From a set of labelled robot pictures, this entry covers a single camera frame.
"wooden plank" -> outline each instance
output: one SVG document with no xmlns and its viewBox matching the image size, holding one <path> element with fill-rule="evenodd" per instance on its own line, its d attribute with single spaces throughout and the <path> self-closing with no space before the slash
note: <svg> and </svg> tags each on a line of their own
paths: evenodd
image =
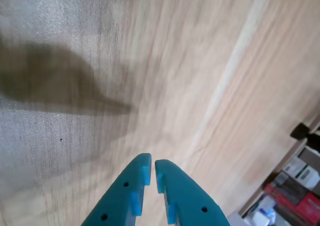
<svg viewBox="0 0 320 226">
<path fill-rule="evenodd" d="M 4 225 L 80 225 L 141 152 L 229 215 L 319 106 L 319 0 L 0 1 Z"/>
</svg>

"red box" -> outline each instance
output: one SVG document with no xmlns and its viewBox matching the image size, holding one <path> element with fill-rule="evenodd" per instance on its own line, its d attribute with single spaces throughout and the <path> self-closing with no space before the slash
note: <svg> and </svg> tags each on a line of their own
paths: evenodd
<svg viewBox="0 0 320 226">
<path fill-rule="evenodd" d="M 313 224 L 320 221 L 320 200 L 310 192 L 295 209 Z"/>
</svg>

